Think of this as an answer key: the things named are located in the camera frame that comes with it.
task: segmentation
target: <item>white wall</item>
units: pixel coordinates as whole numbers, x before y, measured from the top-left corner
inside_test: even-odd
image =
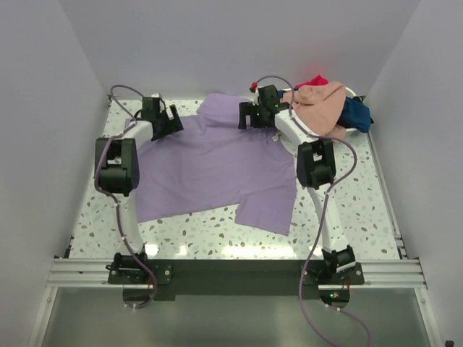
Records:
[[[106,96],[56,0],[0,3],[0,336],[27,343],[105,122]]]
[[[105,88],[242,95],[321,73],[366,93],[419,0],[60,0]]]
[[[463,343],[461,0],[422,0],[368,95],[400,230],[445,339]]]

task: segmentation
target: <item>speckled white surface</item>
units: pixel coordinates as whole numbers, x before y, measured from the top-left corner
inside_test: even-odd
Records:
[[[180,116],[196,114],[201,100],[167,100],[175,103]],[[140,101],[126,100],[131,112],[140,108]],[[112,103],[105,135],[121,132],[127,115]],[[357,259],[398,259],[393,228],[378,175],[370,154],[368,138],[358,132],[347,135],[359,156],[355,172],[335,191],[342,225]],[[295,153],[295,147],[284,141]],[[349,150],[335,144],[338,175],[352,164]],[[139,225],[147,253],[157,258],[183,259],[304,259],[313,246],[318,218],[307,190],[297,184],[292,227],[288,236],[241,226],[234,222],[237,205],[189,213]],[[112,258],[119,242],[113,225],[114,209],[109,199],[97,193],[93,177],[88,184],[70,257]],[[320,248],[315,251],[320,256]]]

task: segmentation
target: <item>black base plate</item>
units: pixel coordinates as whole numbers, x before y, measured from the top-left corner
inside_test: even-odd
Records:
[[[304,260],[148,260],[146,265],[158,281],[156,300],[165,301],[175,300],[176,295],[296,296]],[[347,276],[351,285],[365,283],[360,263],[331,278],[320,275],[324,267],[323,260],[310,261],[304,299],[319,299],[318,285],[342,286]],[[141,270],[121,271],[110,273],[108,283],[148,284],[148,277]]]

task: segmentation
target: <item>clothing pile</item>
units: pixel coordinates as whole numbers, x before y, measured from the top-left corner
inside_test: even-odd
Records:
[[[291,102],[291,92],[280,90],[279,95],[281,101]],[[329,82],[320,75],[296,86],[293,109],[319,135],[344,138],[346,129],[366,133],[372,123],[370,109],[359,98],[347,97],[343,84]]]

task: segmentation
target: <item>glass panel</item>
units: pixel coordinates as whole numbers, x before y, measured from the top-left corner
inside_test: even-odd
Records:
[[[327,346],[295,297],[178,296],[133,312],[118,288],[60,289],[44,346]],[[314,323],[341,346],[366,343],[362,327],[321,301],[305,301]],[[412,289],[355,289],[347,309],[366,321],[373,346],[429,346]]]

